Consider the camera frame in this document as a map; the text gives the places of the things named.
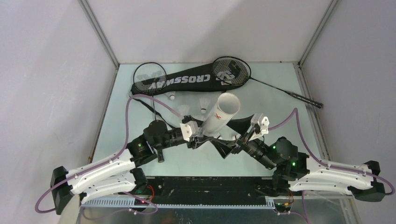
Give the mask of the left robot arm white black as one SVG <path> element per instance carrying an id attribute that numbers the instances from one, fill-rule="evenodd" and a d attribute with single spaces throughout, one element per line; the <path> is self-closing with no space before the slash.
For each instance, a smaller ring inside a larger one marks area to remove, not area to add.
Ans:
<path id="1" fill-rule="evenodd" d="M 153 121 L 113 155 L 73 170 L 54 169 L 50 187 L 56 214 L 62 214 L 74 196 L 82 204 L 119 192 L 143 194 L 149 184 L 141 166 L 158 158 L 163 149 L 192 143 L 203 126 L 203 121 L 193 119 L 169 130 L 164 121 Z"/>

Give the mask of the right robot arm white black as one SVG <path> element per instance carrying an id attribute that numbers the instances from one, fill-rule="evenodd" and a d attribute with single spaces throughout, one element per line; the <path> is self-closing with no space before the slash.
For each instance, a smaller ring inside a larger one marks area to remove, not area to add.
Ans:
<path id="1" fill-rule="evenodd" d="M 274 171 L 268 184 L 258 185 L 263 194 L 329 191 L 365 202 L 380 202 L 386 196 L 385 186 L 379 181 L 381 170 L 377 161 L 356 166 L 321 160 L 311 153 L 300 152 L 286 137 L 267 145 L 260 138 L 269 131 L 268 124 L 267 118 L 258 114 L 227 124 L 240 136 L 226 148 L 233 154 L 244 151 Z"/>

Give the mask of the white shuttlecock tube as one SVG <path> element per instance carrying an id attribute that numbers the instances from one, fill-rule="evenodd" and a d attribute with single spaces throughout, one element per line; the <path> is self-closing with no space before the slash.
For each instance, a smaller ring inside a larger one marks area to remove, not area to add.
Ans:
<path id="1" fill-rule="evenodd" d="M 212 137 L 239 112 L 240 100 L 232 93 L 220 94 L 209 115 L 202 124 L 202 134 Z"/>

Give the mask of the shuttlecock white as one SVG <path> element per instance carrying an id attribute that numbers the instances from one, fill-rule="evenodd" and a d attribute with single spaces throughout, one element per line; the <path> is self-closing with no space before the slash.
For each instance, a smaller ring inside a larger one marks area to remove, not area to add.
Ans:
<path id="1" fill-rule="evenodd" d="M 241 137 L 240 134 L 236 134 L 232 136 L 232 140 L 238 140 Z"/>

